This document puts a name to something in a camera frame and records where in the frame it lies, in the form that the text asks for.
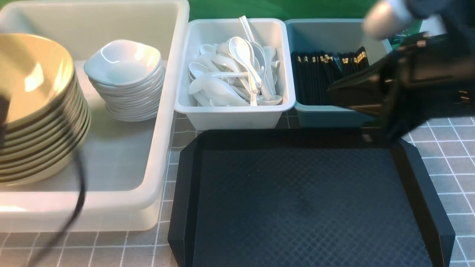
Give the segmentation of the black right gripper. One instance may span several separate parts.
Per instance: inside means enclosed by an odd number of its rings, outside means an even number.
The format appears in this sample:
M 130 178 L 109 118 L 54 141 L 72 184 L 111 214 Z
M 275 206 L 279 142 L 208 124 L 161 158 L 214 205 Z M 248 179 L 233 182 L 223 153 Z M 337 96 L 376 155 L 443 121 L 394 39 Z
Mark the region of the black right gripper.
M 394 143 L 428 120 L 474 115 L 474 1 L 379 0 L 363 32 L 382 40 L 415 20 L 438 15 L 445 33 L 406 38 L 370 67 L 333 83 L 333 105 L 373 117 L 368 142 Z

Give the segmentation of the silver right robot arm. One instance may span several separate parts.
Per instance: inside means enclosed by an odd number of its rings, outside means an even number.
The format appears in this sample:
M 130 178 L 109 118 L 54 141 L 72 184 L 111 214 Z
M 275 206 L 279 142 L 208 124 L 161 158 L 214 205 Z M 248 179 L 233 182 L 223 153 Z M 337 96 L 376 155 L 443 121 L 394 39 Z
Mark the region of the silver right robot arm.
M 329 87 L 333 105 L 373 117 L 361 127 L 364 140 L 394 143 L 428 120 L 474 116 L 473 0 L 380 0 L 363 30 L 382 40 L 432 15 L 441 18 L 445 33 L 411 36 Z

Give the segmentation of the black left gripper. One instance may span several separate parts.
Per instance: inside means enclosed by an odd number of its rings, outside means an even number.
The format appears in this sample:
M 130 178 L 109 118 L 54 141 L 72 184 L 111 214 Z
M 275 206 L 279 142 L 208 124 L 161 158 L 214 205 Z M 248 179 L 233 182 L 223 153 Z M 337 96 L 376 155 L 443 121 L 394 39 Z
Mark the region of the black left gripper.
M 0 95 L 0 148 L 4 147 L 7 135 L 7 115 L 10 108 L 10 95 Z

